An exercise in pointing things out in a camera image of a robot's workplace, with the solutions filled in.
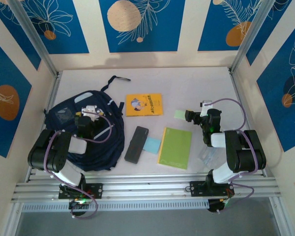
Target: purple cable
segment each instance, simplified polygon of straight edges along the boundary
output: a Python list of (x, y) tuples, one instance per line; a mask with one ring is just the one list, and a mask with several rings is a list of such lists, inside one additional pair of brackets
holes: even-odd
[(237, 203), (241, 202), (242, 200), (245, 200), (245, 199), (249, 198), (251, 195), (253, 195), (255, 193), (255, 189), (253, 187), (250, 187), (250, 186), (247, 186), (247, 185), (233, 183), (233, 180), (236, 179), (236, 178), (238, 178), (238, 177), (240, 177), (240, 176), (252, 175), (255, 172), (257, 172), (257, 170), (258, 170), (258, 160), (257, 160), (256, 152), (255, 152), (255, 150), (254, 150), (254, 148), (252, 146), (252, 143), (250, 142), (250, 140), (247, 137), (247, 135), (243, 131), (241, 131), (241, 129), (244, 127), (244, 125), (246, 124), (246, 121), (247, 121), (246, 112), (245, 112), (245, 109), (244, 109), (243, 105), (241, 103), (239, 103), (238, 101), (234, 100), (234, 99), (231, 99), (231, 98), (222, 98), (222, 99), (216, 100), (215, 102), (211, 102), (209, 104), (205, 104), (205, 106), (213, 105), (214, 103), (217, 103), (217, 102), (220, 102), (220, 101), (225, 101), (225, 100), (228, 100), (228, 101), (232, 101), (232, 102), (237, 103), (240, 106), (240, 108), (241, 108), (241, 110), (242, 110), (242, 112), (244, 114), (243, 124), (241, 125), (240, 128), (236, 129), (236, 131), (240, 132), (243, 135), (243, 137), (245, 138), (247, 144), (249, 145), (249, 148), (251, 150), (251, 153), (252, 153), (252, 156), (253, 156), (253, 159), (254, 159), (254, 162), (255, 162), (255, 169), (254, 169), (254, 171), (238, 174), (238, 175), (236, 175), (236, 176), (234, 176), (234, 177), (232, 177), (232, 178), (230, 178), (228, 180), (229, 184), (233, 184), (233, 185), (236, 185), (238, 187), (246, 187), (246, 188), (250, 188), (251, 189), (251, 193), (250, 194), (248, 194), (243, 199), (240, 199), (240, 200), (238, 200), (237, 202), (234, 203), (234, 204), (237, 204)]
[[(104, 117), (104, 116), (102, 116), (102, 115), (100, 115), (100, 114), (97, 114), (97, 113), (93, 113), (93, 112), (86, 112), (86, 113), (88, 113), (88, 114), (98, 115), (98, 116), (104, 118), (104, 119), (107, 121), (107, 123), (108, 123), (108, 125), (109, 125), (109, 128), (110, 128), (110, 130), (109, 130), (109, 134), (108, 134), (107, 138), (104, 139), (104, 140), (102, 140), (102, 141), (95, 141), (95, 140), (92, 140), (92, 139), (82, 139), (82, 138), (79, 138), (79, 139), (86, 140), (86, 141), (90, 141), (90, 142), (97, 143), (97, 144), (101, 144), (101, 143), (107, 141), (107, 140), (109, 139), (111, 133), (112, 133), (112, 126), (111, 126), (111, 123), (109, 122), (109, 120), (108, 120), (106, 117)], [(88, 196), (88, 197), (89, 197), (89, 198), (95, 203), (95, 205), (96, 205), (96, 207), (95, 207), (95, 211), (94, 211), (91, 215), (89, 215), (89, 216), (85, 216), (85, 217), (75, 216), (75, 215), (73, 214), (74, 207), (71, 209), (71, 212), (70, 212), (73, 218), (77, 218), (77, 219), (81, 219), (81, 220), (83, 220), (83, 219), (90, 219), (90, 218), (92, 218), (92, 217), (97, 213), (97, 210), (98, 210), (98, 203), (97, 203), (97, 201), (95, 200), (95, 198), (94, 198), (91, 194), (85, 192), (84, 190), (82, 190), (82, 189), (80, 189), (80, 188), (78, 188), (78, 187), (76, 187), (76, 186), (73, 186), (73, 185), (71, 185), (71, 184), (69, 184), (69, 183), (67, 183), (67, 182), (65, 182), (65, 181), (63, 181), (63, 180), (61, 180), (61, 179), (58, 178), (53, 172), (51, 172), (51, 171), (49, 171), (49, 170), (47, 169), (47, 159), (48, 159), (49, 151), (50, 151), (50, 149), (51, 149), (51, 147), (52, 147), (53, 141), (55, 140), (56, 136), (57, 136), (58, 134), (60, 134), (61, 132), (62, 132), (62, 131), (57, 131), (56, 133), (54, 133), (54, 135), (51, 137), (51, 139), (50, 139), (50, 141), (49, 141), (49, 143), (48, 143), (48, 146), (47, 146), (47, 149), (46, 149), (46, 152), (45, 152), (45, 156), (44, 156), (44, 170), (45, 170), (47, 173), (49, 173), (53, 178), (55, 178), (56, 180), (58, 180), (59, 182), (61, 182), (61, 183), (65, 184), (65, 185), (69, 186), (70, 188), (72, 188), (72, 189), (74, 189), (74, 190), (76, 190), (76, 191), (78, 191), (78, 192), (80, 192), (80, 193), (83, 193), (84, 195)]]

